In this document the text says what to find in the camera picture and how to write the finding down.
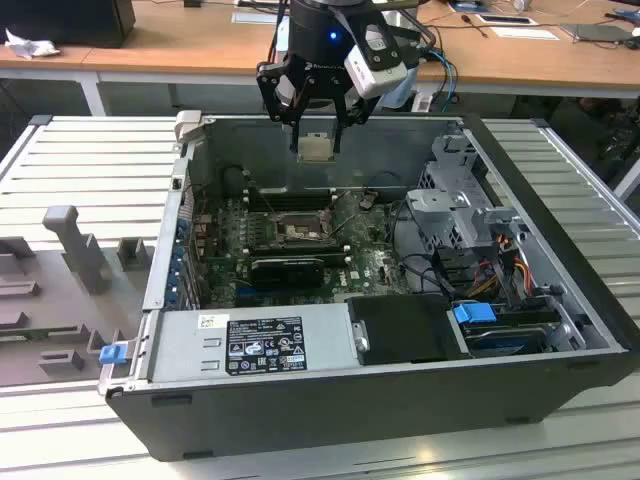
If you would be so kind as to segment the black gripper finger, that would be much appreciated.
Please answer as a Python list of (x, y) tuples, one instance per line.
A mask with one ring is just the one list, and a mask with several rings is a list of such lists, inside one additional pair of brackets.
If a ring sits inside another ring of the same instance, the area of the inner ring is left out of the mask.
[(333, 152), (339, 153), (344, 130), (354, 124), (363, 125), (375, 108), (375, 99), (358, 98), (351, 107), (347, 107), (345, 91), (342, 86), (337, 85), (333, 87), (333, 103), (336, 111), (333, 128)]
[[(288, 104), (277, 95), (277, 88), (285, 78), (293, 86)], [(286, 57), (283, 62), (261, 62), (257, 66), (256, 81), (270, 119), (291, 127), (290, 150), (298, 151), (299, 123), (310, 100), (310, 74), (300, 57)]]

